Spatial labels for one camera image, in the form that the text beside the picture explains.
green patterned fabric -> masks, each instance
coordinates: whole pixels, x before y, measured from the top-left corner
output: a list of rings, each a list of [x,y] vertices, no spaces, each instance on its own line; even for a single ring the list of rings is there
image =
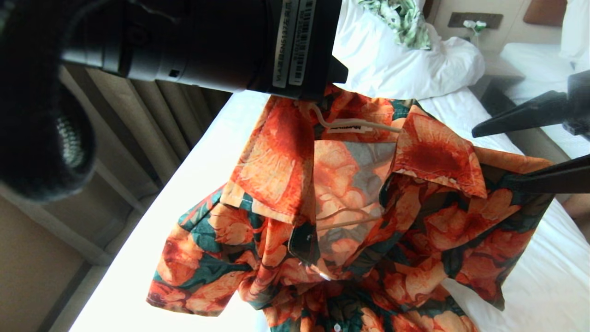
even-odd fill
[[[430,38],[422,11],[414,0],[358,0],[395,31],[399,45],[417,50],[430,50]]]

nightstand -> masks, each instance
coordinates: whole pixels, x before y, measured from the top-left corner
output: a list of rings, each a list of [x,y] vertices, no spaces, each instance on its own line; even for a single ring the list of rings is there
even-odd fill
[[[495,52],[482,51],[486,62],[486,72],[475,85],[469,87],[471,92],[482,100],[486,91],[493,86],[510,86],[525,79],[525,76],[510,63],[502,60]]]

white duvet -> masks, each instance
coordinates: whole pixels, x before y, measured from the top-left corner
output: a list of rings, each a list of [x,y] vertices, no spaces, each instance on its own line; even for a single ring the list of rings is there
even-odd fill
[[[467,41],[441,41],[427,24],[432,50],[397,45],[394,32],[355,2],[342,2],[332,51],[349,70],[348,81],[339,87],[367,96],[424,99],[473,85],[483,76],[483,56]]]

barcode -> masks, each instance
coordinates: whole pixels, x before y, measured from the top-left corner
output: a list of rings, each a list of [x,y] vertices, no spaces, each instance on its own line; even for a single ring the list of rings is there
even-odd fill
[[[295,44],[293,46],[293,58],[291,59],[291,72],[289,74],[289,84],[291,85],[301,86],[303,84],[315,10],[316,0],[301,0],[299,3]]]

shirt sleeve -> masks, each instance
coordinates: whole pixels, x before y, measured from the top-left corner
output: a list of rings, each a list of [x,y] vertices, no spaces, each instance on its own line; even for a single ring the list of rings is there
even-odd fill
[[[219,202],[222,189],[190,209],[168,236],[147,302],[218,316],[257,258],[247,213]]]

